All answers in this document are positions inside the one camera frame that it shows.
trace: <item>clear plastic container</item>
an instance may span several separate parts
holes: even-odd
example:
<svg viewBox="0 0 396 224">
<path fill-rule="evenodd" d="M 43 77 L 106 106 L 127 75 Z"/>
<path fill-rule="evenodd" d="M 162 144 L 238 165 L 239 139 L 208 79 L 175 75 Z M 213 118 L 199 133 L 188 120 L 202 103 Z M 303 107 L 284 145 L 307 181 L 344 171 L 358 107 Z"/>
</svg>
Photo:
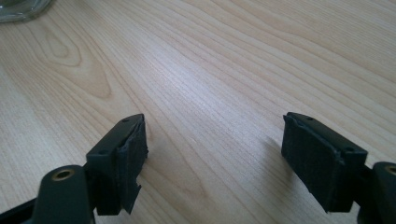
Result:
<svg viewBox="0 0 396 224">
<path fill-rule="evenodd" d="M 52 0 L 0 0 L 0 22 L 29 21 L 43 12 Z"/>
</svg>

